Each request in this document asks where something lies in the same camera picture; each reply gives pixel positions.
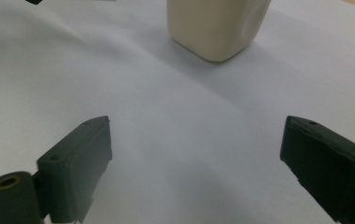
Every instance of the white container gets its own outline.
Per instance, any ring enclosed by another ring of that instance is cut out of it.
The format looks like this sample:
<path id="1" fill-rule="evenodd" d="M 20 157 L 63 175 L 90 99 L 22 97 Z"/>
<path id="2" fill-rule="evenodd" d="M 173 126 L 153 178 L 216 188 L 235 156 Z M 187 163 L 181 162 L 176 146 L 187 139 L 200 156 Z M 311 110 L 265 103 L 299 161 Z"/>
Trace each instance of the white container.
<path id="1" fill-rule="evenodd" d="M 167 0 L 169 34 L 211 62 L 233 57 L 256 36 L 271 0 Z"/>

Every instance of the beige container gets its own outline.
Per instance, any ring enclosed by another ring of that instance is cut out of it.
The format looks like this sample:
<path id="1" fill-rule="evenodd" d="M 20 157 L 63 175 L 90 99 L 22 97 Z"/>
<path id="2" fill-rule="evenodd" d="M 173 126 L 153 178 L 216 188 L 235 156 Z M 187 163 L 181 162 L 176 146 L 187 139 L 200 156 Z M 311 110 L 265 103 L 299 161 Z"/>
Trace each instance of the beige container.
<path id="1" fill-rule="evenodd" d="M 169 34 L 211 62 L 233 57 L 256 36 L 271 0 L 167 0 Z"/>

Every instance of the screw hole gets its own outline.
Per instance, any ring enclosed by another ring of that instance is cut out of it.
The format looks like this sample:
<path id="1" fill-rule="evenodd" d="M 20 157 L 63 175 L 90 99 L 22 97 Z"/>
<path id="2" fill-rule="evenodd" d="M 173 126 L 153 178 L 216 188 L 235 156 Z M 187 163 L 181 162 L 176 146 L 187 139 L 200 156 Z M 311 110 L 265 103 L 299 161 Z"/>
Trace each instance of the screw hole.
<path id="1" fill-rule="evenodd" d="M 50 160 L 51 161 L 57 161 L 57 160 L 59 160 L 59 156 L 58 155 L 53 155 L 53 156 L 50 157 Z"/>
<path id="2" fill-rule="evenodd" d="M 14 187 L 20 182 L 19 176 L 9 176 L 0 181 L 0 190 Z"/>

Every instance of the white table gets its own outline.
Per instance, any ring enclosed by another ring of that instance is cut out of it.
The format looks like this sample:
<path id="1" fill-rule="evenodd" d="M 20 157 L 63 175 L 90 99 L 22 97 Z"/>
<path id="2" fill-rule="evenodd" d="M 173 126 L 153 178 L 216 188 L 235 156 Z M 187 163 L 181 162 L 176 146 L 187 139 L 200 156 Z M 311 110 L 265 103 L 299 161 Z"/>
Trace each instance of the white table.
<path id="1" fill-rule="evenodd" d="M 279 160 L 285 118 L 355 142 L 355 6 L 275 0 L 207 63 L 160 0 L 0 0 L 0 175 L 109 115 L 114 158 L 85 224 L 332 224 Z"/>

